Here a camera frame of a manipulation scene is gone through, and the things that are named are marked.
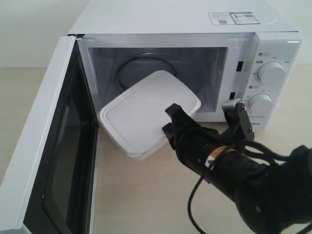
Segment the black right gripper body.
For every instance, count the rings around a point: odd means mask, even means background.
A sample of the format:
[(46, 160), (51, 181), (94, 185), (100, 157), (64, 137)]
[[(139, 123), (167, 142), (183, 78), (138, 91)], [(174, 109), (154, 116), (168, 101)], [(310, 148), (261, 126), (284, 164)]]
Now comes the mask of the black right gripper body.
[(203, 180), (234, 180), (234, 143), (193, 119), (173, 121), (178, 160)]

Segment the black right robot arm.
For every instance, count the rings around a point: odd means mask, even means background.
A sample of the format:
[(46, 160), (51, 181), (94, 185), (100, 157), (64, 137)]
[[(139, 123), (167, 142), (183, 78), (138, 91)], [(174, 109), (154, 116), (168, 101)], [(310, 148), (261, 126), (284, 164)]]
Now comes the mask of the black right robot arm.
[(283, 156), (254, 139), (245, 105), (223, 104), (228, 129), (200, 126), (178, 104), (163, 127), (177, 159), (215, 186), (256, 234), (279, 234), (294, 224), (312, 229), (312, 151), (302, 145)]

